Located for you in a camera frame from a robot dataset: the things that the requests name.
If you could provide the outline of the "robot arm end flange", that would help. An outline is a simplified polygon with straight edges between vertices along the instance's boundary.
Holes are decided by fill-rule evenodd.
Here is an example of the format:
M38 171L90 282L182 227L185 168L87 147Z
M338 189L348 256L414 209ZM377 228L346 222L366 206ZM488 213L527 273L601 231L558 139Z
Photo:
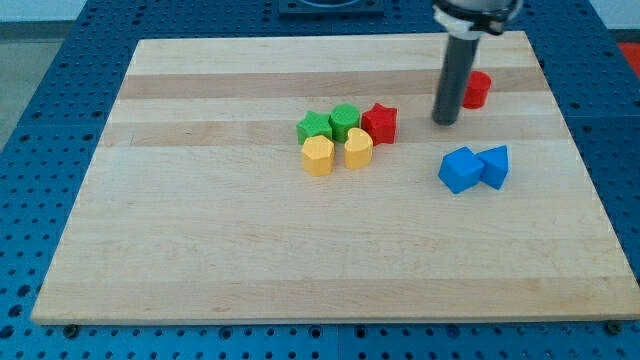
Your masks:
M523 8L523 0L433 0L434 20L461 40L500 36Z

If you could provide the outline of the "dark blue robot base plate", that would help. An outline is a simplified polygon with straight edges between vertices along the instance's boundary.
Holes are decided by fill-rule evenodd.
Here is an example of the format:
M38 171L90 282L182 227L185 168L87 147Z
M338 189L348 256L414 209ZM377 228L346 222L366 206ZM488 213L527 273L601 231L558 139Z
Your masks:
M383 14L383 0L276 0L282 16L302 15L378 15Z

